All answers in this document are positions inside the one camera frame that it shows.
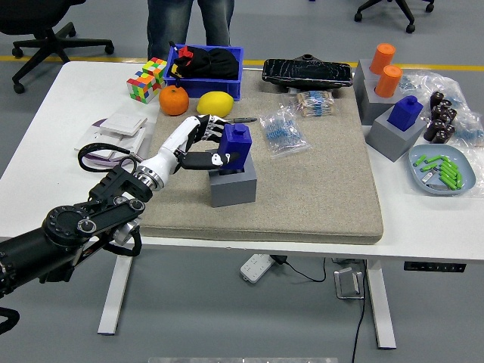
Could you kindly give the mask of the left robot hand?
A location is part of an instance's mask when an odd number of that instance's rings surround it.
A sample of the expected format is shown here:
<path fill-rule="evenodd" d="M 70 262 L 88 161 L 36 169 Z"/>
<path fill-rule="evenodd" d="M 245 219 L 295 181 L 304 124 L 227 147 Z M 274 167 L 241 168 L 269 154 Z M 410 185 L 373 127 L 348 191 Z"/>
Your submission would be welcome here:
<path fill-rule="evenodd" d="M 237 151 L 232 152 L 190 152 L 192 144 L 208 140 L 219 143 L 222 132 L 228 123 L 212 115 L 189 116 L 166 139 L 157 155 L 144 160 L 135 170 L 137 179 L 152 191 L 166 186 L 170 175 L 180 168 L 193 170 L 213 170 L 234 163 L 241 158 Z"/>

